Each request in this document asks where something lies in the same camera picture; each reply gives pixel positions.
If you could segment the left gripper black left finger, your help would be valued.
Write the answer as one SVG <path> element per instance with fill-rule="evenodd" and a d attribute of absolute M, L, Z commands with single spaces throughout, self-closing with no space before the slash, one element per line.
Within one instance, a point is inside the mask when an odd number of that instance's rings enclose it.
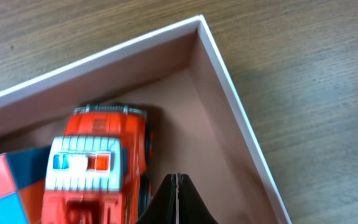
<path fill-rule="evenodd" d="M 177 182 L 175 174 L 163 179 L 137 224 L 176 224 Z"/>

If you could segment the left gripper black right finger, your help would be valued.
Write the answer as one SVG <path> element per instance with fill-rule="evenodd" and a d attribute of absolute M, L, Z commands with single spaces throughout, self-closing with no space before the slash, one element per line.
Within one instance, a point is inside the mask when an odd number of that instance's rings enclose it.
<path fill-rule="evenodd" d="M 179 224 L 218 224 L 187 174 L 178 174 Z"/>

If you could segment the multicoloured puzzle cube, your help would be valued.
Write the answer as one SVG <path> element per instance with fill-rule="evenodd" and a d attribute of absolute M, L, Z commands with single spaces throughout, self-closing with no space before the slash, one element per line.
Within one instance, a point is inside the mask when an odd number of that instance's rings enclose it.
<path fill-rule="evenodd" d="M 40 223 L 50 147 L 0 154 L 0 224 Z"/>

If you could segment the white cardboard box pink interior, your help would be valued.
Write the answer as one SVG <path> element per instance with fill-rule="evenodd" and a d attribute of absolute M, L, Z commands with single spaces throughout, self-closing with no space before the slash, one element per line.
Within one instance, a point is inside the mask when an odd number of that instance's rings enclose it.
<path fill-rule="evenodd" d="M 187 174 L 219 223 L 290 223 L 203 16 L 0 91 L 0 153 L 49 145 L 75 108 L 97 103 L 147 111 L 153 188 Z"/>

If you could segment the red toy fire truck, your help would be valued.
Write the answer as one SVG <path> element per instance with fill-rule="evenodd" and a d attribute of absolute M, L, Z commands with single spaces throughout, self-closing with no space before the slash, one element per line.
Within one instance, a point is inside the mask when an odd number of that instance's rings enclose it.
<path fill-rule="evenodd" d="M 151 200 L 153 140 L 145 110 L 76 108 L 51 145 L 41 222 L 136 223 Z"/>

